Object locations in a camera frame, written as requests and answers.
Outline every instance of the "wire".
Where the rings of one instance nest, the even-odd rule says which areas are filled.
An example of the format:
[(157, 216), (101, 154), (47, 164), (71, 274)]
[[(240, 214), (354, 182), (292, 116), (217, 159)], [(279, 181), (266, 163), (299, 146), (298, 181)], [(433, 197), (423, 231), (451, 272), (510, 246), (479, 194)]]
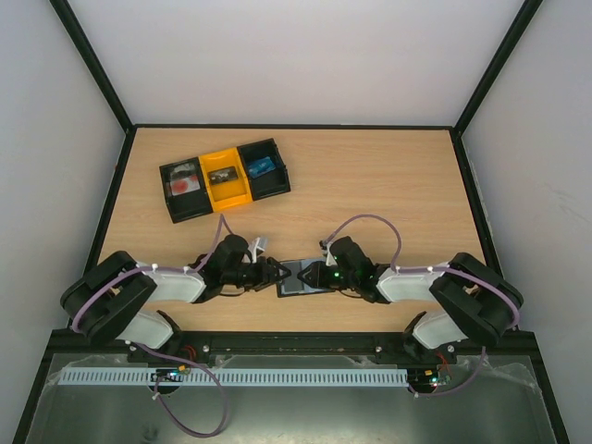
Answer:
[(361, 219), (361, 218), (370, 218), (370, 219), (376, 219), (379, 220), (381, 222), (384, 222), (385, 224), (388, 225), (388, 227), (390, 229), (393, 230), (393, 232), (395, 233), (395, 236), (397, 236), (397, 251), (395, 251), (395, 253), (392, 256), (392, 259), (390, 260), (390, 267), (394, 270), (395, 269), (395, 264), (397, 262), (397, 259), (399, 258), (399, 254), (401, 254), (401, 248), (402, 248), (402, 244), (403, 241), (401, 239), (401, 234), (399, 233), (399, 231), (397, 230), (397, 228), (392, 225), (387, 219), (385, 219), (382, 216), (377, 216), (377, 215), (357, 215), (357, 216), (353, 216), (350, 217), (348, 220), (346, 220), (345, 222), (343, 222), (335, 231), (333, 231), (328, 238), (326, 238), (325, 240), (323, 240), (323, 243), (325, 245), (327, 245), (329, 242), (331, 242), (335, 236), (338, 235), (338, 233), (340, 231), (342, 231), (345, 227), (347, 227), (348, 225), (350, 225), (351, 222), (353, 222), (356, 219)]
[(246, 291), (241, 291), (240, 293), (220, 293), (220, 296), (225, 296), (227, 298), (236, 298), (237, 296), (241, 296), (242, 294), (246, 293)]
[(451, 395), (453, 393), (457, 393), (459, 391), (461, 391), (462, 389), (466, 388), (469, 384), (471, 384), (475, 378), (477, 377), (479, 371), (481, 370), (481, 367), (483, 367), (483, 362), (485, 361), (485, 358), (487, 356), (485, 347), (481, 348), (481, 356), (479, 357), (479, 362), (477, 363), (477, 367), (475, 368), (474, 372), (466, 378), (466, 380), (460, 384), (459, 386), (455, 387), (455, 388), (451, 388), (450, 390), (446, 390), (446, 391), (440, 391), (438, 393), (418, 393), (417, 391), (415, 391), (415, 389), (409, 385), (409, 390), (411, 391), (411, 393), (415, 396), (415, 398), (434, 398), (436, 396), (445, 396), (445, 395)]
[(147, 347), (144, 344), (136, 344), (136, 345), (139, 348), (141, 348), (142, 350), (144, 350), (145, 352), (152, 354), (152, 356), (155, 356), (155, 357), (161, 358), (161, 359), (166, 359), (168, 361), (181, 363), (181, 364), (187, 364), (187, 365), (190, 365), (191, 367), (199, 368), (204, 373), (206, 373), (208, 376), (210, 376), (212, 381), (214, 381), (214, 383), (217, 385), (217, 387), (220, 391), (220, 395), (222, 395), (222, 403), (223, 403), (222, 419), (220, 420), (220, 424), (218, 424), (218, 426), (216, 427), (216, 429), (213, 432), (203, 433), (203, 432), (197, 432), (195, 430), (192, 430), (192, 429), (188, 428), (186, 425), (182, 424), (181, 421), (177, 418), (177, 416), (175, 416), (170, 411), (167, 404), (165, 403), (165, 400), (163, 400), (163, 397), (160, 396), (160, 394), (158, 393), (158, 385), (163, 381), (163, 379), (164, 379), (163, 376), (156, 379), (156, 382), (154, 383), (154, 398), (158, 402), (160, 402), (160, 405), (163, 406), (163, 408), (166, 411), (166, 414), (173, 421), (175, 426), (177, 426), (181, 431), (185, 432), (190, 437), (211, 438), (211, 437), (215, 437), (216, 435), (219, 435), (220, 432), (222, 432), (222, 430), (224, 430), (224, 427), (226, 426), (226, 423), (228, 421), (228, 414), (230, 411), (230, 401), (228, 399), (227, 392), (224, 390), (224, 387), (222, 387), (222, 384), (220, 384), (220, 380), (216, 377), (216, 375), (214, 375), (214, 373), (212, 373), (212, 371), (209, 368), (207, 368), (205, 365), (197, 364), (197, 363), (194, 363), (193, 361), (189, 361), (187, 359), (178, 358), (177, 356), (171, 356), (169, 354), (160, 353), (158, 351), (152, 350), (150, 347)]
[(512, 311), (512, 324), (510, 325), (510, 328), (512, 327), (516, 327), (518, 325), (518, 323), (520, 322), (520, 313), (518, 312), (518, 308), (516, 308), (516, 306), (514, 305), (514, 303), (510, 300), (510, 298), (508, 298), (508, 296), (506, 296), (503, 292), (501, 292), (500, 290), (496, 289), (493, 285), (488, 284), (486, 281), (479, 279), (478, 277), (475, 277), (473, 275), (469, 275), (468, 273), (464, 273), (461, 270), (456, 270), (454, 268), (449, 268), (448, 266), (409, 266), (409, 267), (401, 267), (401, 266), (396, 266), (396, 262), (397, 259), (399, 258), (399, 255), (401, 254), (401, 248), (402, 248), (402, 240), (401, 240), (401, 234), (399, 233), (399, 231), (397, 230), (397, 228), (390, 223), (387, 219), (385, 219), (382, 216), (377, 216), (377, 215), (357, 215), (357, 216), (353, 216), (350, 217), (348, 220), (346, 220), (345, 222), (343, 222), (335, 231), (333, 231), (328, 238), (326, 238), (325, 240), (323, 240), (324, 244), (328, 244), (329, 242), (331, 242), (340, 231), (342, 231), (345, 227), (347, 227), (351, 222), (353, 222), (356, 219), (360, 219), (363, 217), (368, 217), (368, 218), (372, 218), (372, 219), (377, 219), (380, 220), (381, 222), (384, 222), (385, 224), (387, 224), (390, 229), (393, 230), (393, 232), (395, 233), (395, 235), (397, 236), (397, 250), (395, 251), (395, 253), (392, 256), (392, 259), (390, 260), (390, 268), (397, 272), (397, 273), (423, 273), (426, 270), (429, 271), (443, 271), (445, 273), (451, 273), (453, 275), (459, 276), (461, 278), (465, 278), (471, 282), (474, 282), (475, 284), (477, 284), (480, 287), (483, 287), (484, 289), (487, 289), (489, 291), (491, 291), (492, 293), (494, 293), (496, 296), (498, 296), (500, 299), (502, 299), (506, 305), (508, 305), (508, 307), (510, 308), (510, 310)]
[(191, 345), (186, 345), (181, 350), (189, 355), (190, 361), (195, 361), (195, 358), (197, 358), (197, 351)]
[(352, 298), (352, 299), (362, 299), (362, 296), (360, 296), (359, 294), (347, 294), (344, 293), (343, 291), (339, 290), (339, 293), (341, 293), (343, 296), (345, 296), (346, 298)]
[(457, 270), (456, 268), (450, 268), (449, 266), (443, 266), (443, 265), (436, 265), (436, 266), (430, 266), (430, 267), (425, 267), (425, 266), (403, 267), (403, 266), (399, 266), (396, 268), (396, 270), (399, 273), (423, 273), (425, 271), (444, 272), (444, 273), (450, 273), (451, 275), (456, 275), (456, 276), (459, 276), (459, 277), (464, 278), (466, 280), (469, 280), (469, 281), (475, 283), (476, 285), (478, 285), (479, 287), (483, 287), (484, 289), (491, 291), (493, 294), (498, 296), (502, 301), (504, 301), (506, 305), (508, 305), (508, 308), (510, 308), (510, 310), (512, 311), (512, 323), (510, 325), (510, 328), (517, 326), (518, 323), (520, 322), (520, 312), (518, 311), (518, 308), (516, 307), (516, 305), (514, 305), (512, 300), (508, 296), (506, 296), (501, 290), (496, 289), (493, 285), (489, 284), (488, 282), (486, 282), (483, 279), (480, 279), (478, 277), (475, 277), (473, 275), (465, 273), (461, 270)]
[[(220, 218), (218, 220), (218, 227), (216, 230), (216, 235), (214, 236), (214, 241), (212, 242), (212, 245), (210, 247), (210, 251), (205, 255), (205, 257), (202, 259), (202, 262), (200, 262), (195, 269), (188, 271), (186, 268), (175, 268), (172, 266), (162, 266), (162, 267), (158, 267), (157, 269), (160, 269), (162, 271), (167, 271), (169, 273), (180, 273), (180, 274), (186, 274), (189, 272), (191, 272), (191, 273), (199, 272), (202, 268), (204, 268), (205, 263), (212, 256), (212, 254), (214, 253), (214, 250), (216, 249), (216, 246), (218, 245), (218, 240), (220, 239), (220, 234), (222, 232), (222, 225), (224, 225), (227, 228), (227, 230), (230, 234), (233, 234), (232, 231), (230, 230), (230, 227), (228, 226), (228, 222), (226, 221), (226, 218), (224, 217), (224, 215), (221, 214)], [(89, 298), (89, 300), (87, 302), (85, 302), (82, 305), (82, 307), (78, 310), (78, 312), (74, 315), (74, 318), (72, 319), (72, 330), (74, 330), (76, 333), (80, 333), (80, 320), (82, 319), (84, 314), (88, 311), (88, 309), (91, 308), (91, 306), (101, 296), (103, 296), (108, 291), (110, 291), (112, 288), (114, 288), (119, 282), (129, 278), (130, 276), (133, 276), (138, 273), (147, 272), (147, 271), (154, 271), (154, 269), (150, 265), (137, 266), (136, 268), (133, 268), (130, 271), (126, 271), (125, 273), (120, 274), (119, 276), (117, 276), (113, 280), (104, 284), (103, 287), (101, 287), (96, 293), (94, 293), (94, 295), (91, 296)]]
[(442, 360), (442, 366), (446, 370), (446, 373), (448, 373), (449, 376), (452, 377), (452, 372), (450, 370), (450, 366), (448, 365), (448, 361), (446, 360), (444, 355), (442, 353), (440, 353), (438, 350), (436, 350), (436, 356)]
[(220, 234), (222, 233), (222, 225), (224, 225), (226, 227), (226, 229), (228, 230), (228, 233), (230, 234), (234, 234), (232, 232), (232, 230), (230, 229), (230, 227), (228, 226), (228, 223), (226, 221), (226, 218), (224, 217), (224, 215), (220, 215), (220, 218), (218, 220), (218, 227), (216, 229), (216, 234), (214, 236), (214, 241), (212, 242), (212, 246), (210, 247), (210, 251), (207, 252), (207, 254), (203, 257), (202, 262), (200, 262), (196, 267), (195, 267), (195, 272), (197, 273), (198, 271), (200, 271), (202, 268), (204, 268), (205, 264), (207, 263), (208, 259), (212, 256), (212, 254), (214, 254), (214, 250), (216, 249), (216, 246), (218, 245), (218, 240), (220, 239)]

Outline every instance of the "robotic arm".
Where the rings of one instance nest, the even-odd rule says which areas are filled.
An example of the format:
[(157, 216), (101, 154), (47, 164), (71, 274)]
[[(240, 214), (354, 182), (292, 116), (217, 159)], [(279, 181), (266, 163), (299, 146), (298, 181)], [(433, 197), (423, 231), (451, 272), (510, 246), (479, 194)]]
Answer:
[[(179, 328), (165, 313), (144, 309), (147, 302), (202, 303), (219, 295), (224, 285), (245, 291), (269, 287), (290, 271), (272, 257), (259, 256), (265, 245), (262, 238), (249, 245), (230, 234), (199, 271), (205, 254), (192, 265), (172, 268), (137, 263), (128, 253), (116, 252), (67, 289), (60, 304), (74, 319), (73, 328), (93, 344), (122, 339), (160, 349)], [(101, 297), (89, 305), (99, 292)]]
[(373, 264), (350, 237), (321, 243), (321, 248), (327, 260), (298, 274), (311, 287), (353, 290), (368, 302), (441, 305), (441, 310), (419, 314), (405, 330), (405, 350), (418, 359), (426, 349), (467, 338), (482, 346), (497, 345), (515, 325), (524, 301), (517, 289), (469, 253), (458, 253), (446, 264), (393, 270)]

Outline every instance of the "black bin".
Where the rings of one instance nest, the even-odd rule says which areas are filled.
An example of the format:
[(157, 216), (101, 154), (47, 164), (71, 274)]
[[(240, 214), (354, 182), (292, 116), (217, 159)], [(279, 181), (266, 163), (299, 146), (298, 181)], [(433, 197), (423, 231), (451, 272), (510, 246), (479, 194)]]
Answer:
[(269, 157), (276, 166), (276, 169), (265, 173), (258, 178), (251, 178), (247, 173), (247, 179), (251, 187), (251, 196), (254, 201), (264, 199), (265, 197), (275, 196), (283, 192), (290, 191), (290, 180), (288, 179), (288, 170), (279, 155), (278, 146), (273, 139), (265, 141), (248, 143), (237, 147), (240, 160), (245, 171), (248, 171), (248, 165), (251, 162)]
[(197, 157), (160, 167), (165, 201), (173, 223), (213, 213)]

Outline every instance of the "black metal frame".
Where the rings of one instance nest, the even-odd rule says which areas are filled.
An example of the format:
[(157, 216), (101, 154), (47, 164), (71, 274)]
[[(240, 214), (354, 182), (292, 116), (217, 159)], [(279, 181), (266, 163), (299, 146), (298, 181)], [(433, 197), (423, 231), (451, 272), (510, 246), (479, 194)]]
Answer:
[[(192, 331), (184, 333), (184, 342), (197, 345), (198, 359), (207, 361), (210, 354), (218, 352), (229, 355), (249, 355), (265, 353), (292, 354), (292, 355), (342, 355), (342, 356), (368, 356), (378, 363), (390, 364), (401, 361), (401, 351), (397, 347), (389, 347), (389, 344), (401, 343), (402, 333), (237, 333), (237, 332), (200, 332)], [(205, 356), (202, 352), (207, 345), (209, 350)], [(69, 329), (54, 330), (47, 344), (41, 366), (33, 382), (31, 394), (27, 400), (25, 410), (18, 424), (14, 444), (26, 441), (31, 429), (32, 419), (41, 396), (45, 379), (48, 376), (50, 364), (57, 353), (80, 354), (127, 354), (128, 347), (123, 341), (104, 346), (91, 346), (86, 339)], [(481, 348), (468, 340), (456, 346), (459, 355), (478, 355)], [(549, 419), (557, 441), (561, 444), (568, 443), (567, 432), (561, 419), (561, 414), (553, 389), (549, 383), (549, 377), (543, 363), (537, 339), (534, 333), (524, 331), (509, 331), (501, 339), (499, 346), (491, 351), (490, 355), (504, 356), (528, 356), (535, 370), (536, 381), (541, 388), (543, 400), (549, 413)], [(403, 368), (423, 368), (423, 365), (405, 362)]]
[[(68, 0), (50, 0), (60, 20), (64, 24), (66, 31), (71, 37), (73, 43), (80, 52), (81, 57), (91, 71), (97, 85), (103, 93), (106, 101), (111, 106), (121, 128), (126, 133), (121, 154), (117, 162), (117, 168), (113, 177), (111, 187), (107, 194), (105, 206), (85, 267), (85, 271), (97, 264), (99, 254), (103, 248), (105, 234), (109, 225), (113, 209), (115, 207), (117, 193), (123, 180), (126, 164), (130, 156), (130, 150), (138, 128), (218, 128), (218, 129), (319, 129), (319, 130), (447, 130), (450, 132), (450, 138), (457, 157), (459, 169), (462, 175), (462, 181), (466, 190), (469, 204), (473, 212), (475, 227), (487, 265), (500, 270), (500, 262), (496, 255), (495, 246), (491, 239), (491, 233), (487, 224), (487, 219), (480, 201), (480, 196), (475, 186), (475, 178), (470, 168), (466, 152), (463, 146), (462, 135), (478, 107), (485, 99), (489, 89), (495, 79), (500, 74), (503, 66), (510, 57), (512, 50), (524, 34), (528, 24), (536, 14), (542, 0), (525, 0), (518, 15), (514, 19), (503, 41), (499, 45), (498, 51), (491, 60), (481, 81), (479, 81), (471, 99), (464, 108), (461, 117), (456, 126), (381, 126), (381, 125), (250, 125), (250, 124), (208, 124), (208, 125), (187, 125), (187, 124), (139, 124), (131, 122), (123, 104), (117, 97), (109, 78), (106, 76), (96, 53), (93, 51), (84, 31), (76, 19)], [(401, 357), (397, 354), (389, 354), (389, 347), (383, 345), (392, 342), (401, 341), (401, 333), (237, 333), (237, 332), (186, 332), (195, 343), (208, 345), (210, 352), (215, 352), (216, 347), (224, 346), (224, 349), (234, 349), (237, 354), (252, 353), (281, 353), (286, 354), (286, 349), (291, 349), (291, 354), (343, 354), (343, 355), (370, 355), (378, 362), (400, 362)], [(376, 346), (380, 346), (383, 351), (376, 353)], [(82, 335), (77, 335), (70, 330), (55, 330), (47, 345), (45, 354), (33, 386), (31, 394), (27, 400), (25, 410), (18, 425), (17, 434), (13, 442), (24, 443), (31, 427), (31, 421), (43, 390), (44, 381), (49, 371), (51, 360), (56, 353), (127, 353), (128, 348), (120, 341), (105, 346), (90, 346)], [(471, 344), (470, 341), (464, 341), (457, 347), (459, 354), (479, 354), (480, 348)], [(569, 439), (561, 419), (561, 414), (555, 401), (553, 390), (551, 388), (549, 377), (545, 365), (540, 355), (537, 340), (533, 333), (529, 332), (508, 332), (501, 340), (499, 347), (488, 351), (490, 354), (502, 355), (527, 355), (530, 357), (536, 373), (536, 380), (542, 389), (543, 398), (549, 412), (551, 424), (555, 437), (560, 443), (568, 443)]]

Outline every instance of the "white cable tray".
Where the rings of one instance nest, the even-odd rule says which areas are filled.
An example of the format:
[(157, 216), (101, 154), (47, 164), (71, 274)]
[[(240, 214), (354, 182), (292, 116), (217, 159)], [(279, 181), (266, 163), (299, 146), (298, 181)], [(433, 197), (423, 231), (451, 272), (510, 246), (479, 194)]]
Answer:
[[(244, 369), (212, 370), (225, 387), (407, 387), (407, 371), (397, 369)], [(62, 370), (60, 386), (146, 386), (154, 382), (155, 368), (69, 367)], [(162, 386), (213, 386), (199, 369), (173, 376)]]

